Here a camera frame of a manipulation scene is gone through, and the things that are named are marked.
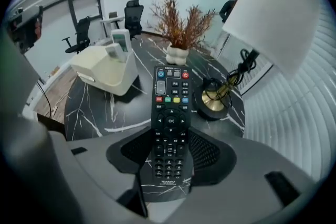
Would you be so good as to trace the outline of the black framed window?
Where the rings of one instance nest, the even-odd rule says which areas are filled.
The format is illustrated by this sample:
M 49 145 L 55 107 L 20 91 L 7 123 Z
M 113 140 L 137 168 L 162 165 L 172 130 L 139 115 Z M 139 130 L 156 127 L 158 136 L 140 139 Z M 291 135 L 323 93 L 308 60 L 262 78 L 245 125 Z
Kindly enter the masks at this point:
M 44 8 L 43 28 L 61 38 L 73 37 L 77 24 L 85 17 L 90 17 L 89 38 L 102 38 L 104 29 L 99 22 L 102 19 L 100 0 L 59 0 L 49 4 Z

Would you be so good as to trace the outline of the round black marble table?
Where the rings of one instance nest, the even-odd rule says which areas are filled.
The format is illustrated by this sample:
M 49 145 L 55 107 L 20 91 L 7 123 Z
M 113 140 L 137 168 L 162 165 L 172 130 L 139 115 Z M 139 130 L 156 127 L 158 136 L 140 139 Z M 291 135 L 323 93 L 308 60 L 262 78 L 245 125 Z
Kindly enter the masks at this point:
M 65 131 L 68 141 L 102 137 L 111 134 L 128 134 L 128 130 L 151 123 L 151 96 L 154 66 L 165 63 L 167 44 L 156 37 L 141 35 L 132 40 L 139 76 L 128 92 L 118 97 L 84 83 L 77 77 L 65 105 Z M 196 87 L 203 77 L 224 80 L 226 69 L 214 58 L 191 50 L 186 65 L 192 70 L 192 83 Z M 204 133 L 215 132 L 242 137 L 245 129 L 244 105 L 238 90 L 230 94 L 233 106 L 224 119 L 209 121 L 201 118 L 192 108 L 192 126 Z M 177 187 L 160 187 L 146 178 L 151 172 L 151 157 L 141 169 L 141 183 L 146 202 L 164 202 L 182 199 L 188 194 L 191 178 L 186 175 Z

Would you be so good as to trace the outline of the white shade table lamp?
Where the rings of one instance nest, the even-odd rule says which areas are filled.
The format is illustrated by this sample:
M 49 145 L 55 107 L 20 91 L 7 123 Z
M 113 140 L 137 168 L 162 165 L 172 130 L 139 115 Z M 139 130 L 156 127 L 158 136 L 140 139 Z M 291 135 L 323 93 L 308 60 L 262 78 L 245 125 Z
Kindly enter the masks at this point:
M 240 52 L 242 62 L 224 82 L 204 79 L 193 93 L 198 114 L 211 121 L 222 118 L 232 106 L 230 94 L 246 73 L 265 57 L 292 78 L 305 59 L 319 17 L 320 0 L 236 0 L 223 31 L 251 47 Z

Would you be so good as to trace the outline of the black office chair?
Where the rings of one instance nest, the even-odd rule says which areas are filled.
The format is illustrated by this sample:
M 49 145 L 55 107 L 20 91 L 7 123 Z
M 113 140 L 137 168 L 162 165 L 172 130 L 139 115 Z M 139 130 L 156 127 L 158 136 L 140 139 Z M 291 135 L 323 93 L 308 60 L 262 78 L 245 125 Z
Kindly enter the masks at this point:
M 69 38 L 64 38 L 62 41 L 65 41 L 68 44 L 68 48 L 65 50 L 65 53 L 70 54 L 75 52 L 76 54 L 80 53 L 86 49 L 90 44 L 90 39 L 88 37 L 89 26 L 91 22 L 91 17 L 87 16 L 81 19 L 76 26 L 76 44 L 72 46 L 70 44 Z
M 130 39 L 136 39 L 136 35 L 142 32 L 141 16 L 144 6 L 139 4 L 139 0 L 128 1 L 124 8 L 124 27 L 129 31 Z

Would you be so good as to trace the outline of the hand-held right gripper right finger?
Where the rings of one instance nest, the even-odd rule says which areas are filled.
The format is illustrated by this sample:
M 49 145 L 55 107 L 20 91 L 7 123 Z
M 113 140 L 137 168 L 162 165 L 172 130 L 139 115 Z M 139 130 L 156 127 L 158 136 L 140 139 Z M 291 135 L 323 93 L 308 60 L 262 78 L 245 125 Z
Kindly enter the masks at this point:
M 302 208 L 315 183 L 271 147 L 190 128 L 190 192 L 168 224 L 254 224 L 281 221 Z

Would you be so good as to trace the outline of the large white remote control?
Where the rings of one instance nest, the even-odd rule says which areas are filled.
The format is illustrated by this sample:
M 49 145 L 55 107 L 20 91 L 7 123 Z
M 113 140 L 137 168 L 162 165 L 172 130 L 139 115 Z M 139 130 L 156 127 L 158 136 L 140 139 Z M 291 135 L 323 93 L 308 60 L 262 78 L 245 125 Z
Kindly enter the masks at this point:
M 130 33 L 127 29 L 113 29 L 111 31 L 112 41 L 118 43 L 124 52 L 132 50 Z

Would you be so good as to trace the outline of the small white remote control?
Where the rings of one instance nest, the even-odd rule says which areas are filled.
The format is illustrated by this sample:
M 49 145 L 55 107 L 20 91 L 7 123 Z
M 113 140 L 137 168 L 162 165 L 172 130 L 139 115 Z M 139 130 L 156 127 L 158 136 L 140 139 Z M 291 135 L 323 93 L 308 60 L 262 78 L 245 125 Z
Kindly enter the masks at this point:
M 112 43 L 106 46 L 106 52 L 111 58 L 116 58 L 120 62 L 126 62 L 126 56 L 119 43 Z

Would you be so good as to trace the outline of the white desk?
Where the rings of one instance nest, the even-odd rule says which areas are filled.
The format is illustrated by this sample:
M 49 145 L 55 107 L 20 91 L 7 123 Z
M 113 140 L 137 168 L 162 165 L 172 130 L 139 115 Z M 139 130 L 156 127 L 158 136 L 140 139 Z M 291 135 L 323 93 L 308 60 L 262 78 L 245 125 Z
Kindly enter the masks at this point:
M 114 29 L 120 29 L 119 24 L 125 19 L 124 16 L 117 16 L 114 18 L 102 19 L 99 22 L 103 26 L 105 37 L 110 37 L 110 32 Z

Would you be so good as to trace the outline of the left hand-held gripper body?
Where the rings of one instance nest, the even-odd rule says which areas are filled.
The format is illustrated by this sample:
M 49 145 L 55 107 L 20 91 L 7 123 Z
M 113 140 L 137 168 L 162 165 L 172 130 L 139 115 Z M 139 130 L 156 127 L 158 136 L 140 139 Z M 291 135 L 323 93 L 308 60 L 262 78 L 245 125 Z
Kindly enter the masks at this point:
M 27 22 L 20 27 L 11 22 L 7 27 L 8 34 L 21 53 L 26 53 L 34 45 L 34 23 Z

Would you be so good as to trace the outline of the white plastic tray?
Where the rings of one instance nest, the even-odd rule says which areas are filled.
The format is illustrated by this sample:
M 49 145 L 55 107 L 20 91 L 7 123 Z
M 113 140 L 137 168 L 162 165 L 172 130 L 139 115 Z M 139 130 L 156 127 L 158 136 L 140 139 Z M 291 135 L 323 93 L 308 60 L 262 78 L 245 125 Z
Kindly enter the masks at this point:
M 108 55 L 106 46 L 89 46 L 75 55 L 70 65 L 83 82 L 123 96 L 138 76 L 134 52 L 124 54 L 126 62 L 120 62 Z

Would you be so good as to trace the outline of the person's left hand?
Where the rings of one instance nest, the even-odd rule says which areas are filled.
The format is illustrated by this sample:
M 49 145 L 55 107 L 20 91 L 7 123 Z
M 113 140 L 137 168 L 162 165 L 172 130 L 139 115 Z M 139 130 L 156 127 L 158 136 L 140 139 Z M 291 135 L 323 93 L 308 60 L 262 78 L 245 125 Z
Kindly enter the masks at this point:
M 37 40 L 41 38 L 41 29 L 42 29 L 42 17 L 41 16 L 38 16 L 35 19 L 33 27 L 34 27 L 33 43 L 35 43 Z

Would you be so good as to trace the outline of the dried plant in white vase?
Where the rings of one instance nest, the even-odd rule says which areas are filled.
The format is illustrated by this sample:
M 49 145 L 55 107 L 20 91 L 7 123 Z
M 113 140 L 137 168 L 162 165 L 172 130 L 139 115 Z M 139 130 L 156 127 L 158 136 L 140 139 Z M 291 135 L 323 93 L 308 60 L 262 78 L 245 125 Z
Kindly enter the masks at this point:
M 153 29 L 169 42 L 166 61 L 178 66 L 185 65 L 189 51 L 204 41 L 216 16 L 215 9 L 203 12 L 198 5 L 191 5 L 183 18 L 178 9 L 178 0 L 153 1 L 150 10 L 155 18 Z

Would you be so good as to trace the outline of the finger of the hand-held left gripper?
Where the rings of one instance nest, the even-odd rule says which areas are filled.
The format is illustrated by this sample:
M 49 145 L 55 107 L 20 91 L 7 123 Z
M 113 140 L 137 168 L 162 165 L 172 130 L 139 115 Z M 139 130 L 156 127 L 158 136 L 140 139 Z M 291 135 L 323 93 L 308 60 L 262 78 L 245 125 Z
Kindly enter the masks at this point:
M 18 8 L 8 18 L 9 23 L 25 24 L 31 19 L 36 19 L 43 14 L 43 6 L 32 6 L 27 9 Z

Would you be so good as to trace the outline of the black remote control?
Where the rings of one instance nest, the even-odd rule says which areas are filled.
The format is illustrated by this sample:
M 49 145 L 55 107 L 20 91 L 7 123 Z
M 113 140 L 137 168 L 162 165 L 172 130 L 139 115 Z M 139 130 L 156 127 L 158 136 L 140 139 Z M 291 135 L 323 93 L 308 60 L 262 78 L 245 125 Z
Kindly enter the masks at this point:
M 154 68 L 151 129 L 153 180 L 158 186 L 182 184 L 191 125 L 192 84 L 189 69 Z

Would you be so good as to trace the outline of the white slatted window blinds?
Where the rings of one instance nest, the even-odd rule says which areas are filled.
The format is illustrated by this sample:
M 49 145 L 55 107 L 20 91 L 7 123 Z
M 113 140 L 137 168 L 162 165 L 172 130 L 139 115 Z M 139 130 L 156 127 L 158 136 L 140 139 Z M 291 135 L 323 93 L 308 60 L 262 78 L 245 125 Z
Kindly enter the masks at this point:
M 314 181 L 336 162 L 336 13 L 320 6 L 311 48 L 296 75 L 275 73 L 243 97 L 243 137 L 270 146 Z

